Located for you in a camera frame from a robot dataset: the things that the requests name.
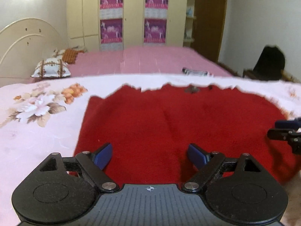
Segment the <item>wooden bed frame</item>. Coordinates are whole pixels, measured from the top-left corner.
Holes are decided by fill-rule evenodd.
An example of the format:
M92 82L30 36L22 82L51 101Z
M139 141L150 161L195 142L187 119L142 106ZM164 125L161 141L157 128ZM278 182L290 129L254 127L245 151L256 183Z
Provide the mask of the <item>wooden bed frame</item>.
M0 31L0 87L27 83L38 62L67 45L46 21L25 18Z

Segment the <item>metal screw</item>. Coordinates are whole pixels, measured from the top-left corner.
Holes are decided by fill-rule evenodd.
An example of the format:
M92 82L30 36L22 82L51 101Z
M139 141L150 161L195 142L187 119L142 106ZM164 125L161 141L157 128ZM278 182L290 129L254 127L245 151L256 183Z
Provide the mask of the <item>metal screw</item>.
M184 187L189 190L196 190L199 188L199 185L196 182L187 182Z
M117 185L114 182L105 182L102 184L102 187L107 190L112 190L112 189L116 188Z

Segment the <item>cream wardrobe door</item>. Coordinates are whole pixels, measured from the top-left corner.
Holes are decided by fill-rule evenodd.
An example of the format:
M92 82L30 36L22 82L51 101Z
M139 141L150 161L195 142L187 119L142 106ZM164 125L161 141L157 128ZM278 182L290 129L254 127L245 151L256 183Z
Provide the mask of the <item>cream wardrobe door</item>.
M82 0L84 36L98 35L98 0Z
M187 0L169 0L166 32L167 46L183 46Z
M144 0L124 0L123 45L124 49L141 46L143 41Z
M68 37L82 37L82 0L67 0Z
M77 47L77 46L81 46L81 47L85 46L85 42L84 42L83 37L75 38L75 39L69 39L69 47Z
M96 52L99 51L99 37L98 35L87 36L84 38L85 47L88 52Z

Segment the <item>patterned pillow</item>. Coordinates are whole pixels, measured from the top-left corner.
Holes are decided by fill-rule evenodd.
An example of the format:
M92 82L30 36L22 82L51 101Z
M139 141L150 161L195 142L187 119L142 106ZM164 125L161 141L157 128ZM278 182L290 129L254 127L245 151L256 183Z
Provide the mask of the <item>patterned pillow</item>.
M71 73L67 68L67 63L61 59L50 58L39 62L31 77L64 78L68 76L71 76Z
M54 50L52 58L62 59L66 50Z

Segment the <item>red cloth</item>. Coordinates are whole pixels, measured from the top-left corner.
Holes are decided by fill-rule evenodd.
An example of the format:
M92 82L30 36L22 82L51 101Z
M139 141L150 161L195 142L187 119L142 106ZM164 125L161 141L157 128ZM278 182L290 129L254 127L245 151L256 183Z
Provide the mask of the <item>red cloth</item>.
M165 85L141 92L124 86L106 99L91 97L74 154L112 143L104 171L120 185L185 182L196 172L186 156L190 143L227 157L251 153L282 183L301 168L286 142L266 138L274 122L284 119L273 104L237 89L185 89Z

